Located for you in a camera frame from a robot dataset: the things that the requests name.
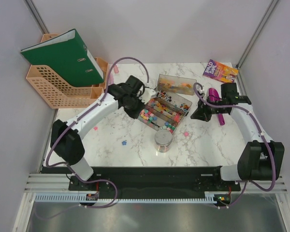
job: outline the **small pink object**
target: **small pink object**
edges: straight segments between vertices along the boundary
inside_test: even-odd
[[[118,70],[117,65],[114,66],[114,72],[115,72],[116,74],[119,73],[119,70]]]
[[[112,85],[112,84],[114,84],[114,77],[113,77],[113,74],[111,73],[110,79],[108,80],[108,85]]]

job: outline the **metal tin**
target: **metal tin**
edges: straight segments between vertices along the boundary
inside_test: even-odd
[[[157,131],[155,134],[156,150],[159,152],[167,152],[170,149],[172,140],[172,133],[168,130]]]

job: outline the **colorful book cover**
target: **colorful book cover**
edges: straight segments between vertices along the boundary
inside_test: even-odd
[[[228,67],[227,65],[210,59],[203,76],[207,76],[223,83],[232,83],[235,81],[237,74],[237,69]]]

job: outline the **green binder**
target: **green binder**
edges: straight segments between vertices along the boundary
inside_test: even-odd
[[[102,83],[103,72],[76,29],[21,50],[32,65],[48,65],[74,87]]]

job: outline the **clear plastic box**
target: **clear plastic box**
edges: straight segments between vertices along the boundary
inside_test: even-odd
[[[158,88],[166,92],[194,95],[193,85],[196,82],[194,79],[159,75]]]
[[[164,93],[162,95],[166,95],[167,98],[162,99],[161,94],[157,94],[157,97],[145,106],[138,119],[156,131],[165,129],[174,133],[189,112],[192,102],[175,93],[159,90],[159,86],[156,91]]]

